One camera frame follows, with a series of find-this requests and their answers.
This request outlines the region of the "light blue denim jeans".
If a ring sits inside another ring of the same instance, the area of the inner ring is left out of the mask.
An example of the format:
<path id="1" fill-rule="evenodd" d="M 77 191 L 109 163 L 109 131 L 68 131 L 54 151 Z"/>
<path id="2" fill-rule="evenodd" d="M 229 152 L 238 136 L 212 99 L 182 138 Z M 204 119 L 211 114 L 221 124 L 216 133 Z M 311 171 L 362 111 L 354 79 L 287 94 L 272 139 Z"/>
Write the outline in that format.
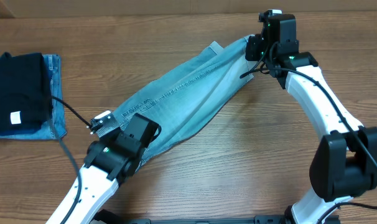
<path id="1" fill-rule="evenodd" d="M 254 66 L 245 59 L 248 40 L 243 37 L 226 47 L 212 42 L 114 110 L 121 129 L 127 128 L 136 113 L 161 126 L 161 134 L 144 151 L 140 166 L 196 135 L 253 78 L 242 77 Z"/>

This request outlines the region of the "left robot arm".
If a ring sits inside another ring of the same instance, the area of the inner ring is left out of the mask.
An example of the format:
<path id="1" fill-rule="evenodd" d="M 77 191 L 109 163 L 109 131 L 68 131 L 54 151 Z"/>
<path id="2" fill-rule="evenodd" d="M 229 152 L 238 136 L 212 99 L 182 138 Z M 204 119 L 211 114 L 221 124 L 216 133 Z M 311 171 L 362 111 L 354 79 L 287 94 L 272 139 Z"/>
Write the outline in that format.
<path id="1" fill-rule="evenodd" d="M 56 223 L 108 223 L 100 208 L 139 167 L 145 149 L 161 133 L 161 126 L 138 113 L 121 129 L 110 111 L 91 120 L 99 140 L 87 150 L 77 179 L 47 220 Z"/>

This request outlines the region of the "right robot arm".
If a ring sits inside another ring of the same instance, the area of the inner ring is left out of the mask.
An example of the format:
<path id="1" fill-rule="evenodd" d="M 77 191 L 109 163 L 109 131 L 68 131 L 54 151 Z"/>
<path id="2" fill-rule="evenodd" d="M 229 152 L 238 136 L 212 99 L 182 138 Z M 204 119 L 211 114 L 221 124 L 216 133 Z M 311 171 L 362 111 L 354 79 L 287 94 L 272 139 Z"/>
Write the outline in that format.
<path id="1" fill-rule="evenodd" d="M 245 58 L 252 72 L 275 78 L 301 105 L 320 143 L 310 165 L 311 187 L 282 215 L 257 215 L 255 223 L 338 223 L 334 211 L 377 187 L 377 128 L 367 128 L 341 104 L 318 62 L 299 50 L 296 19 L 277 9 L 260 13 L 260 34 Z"/>

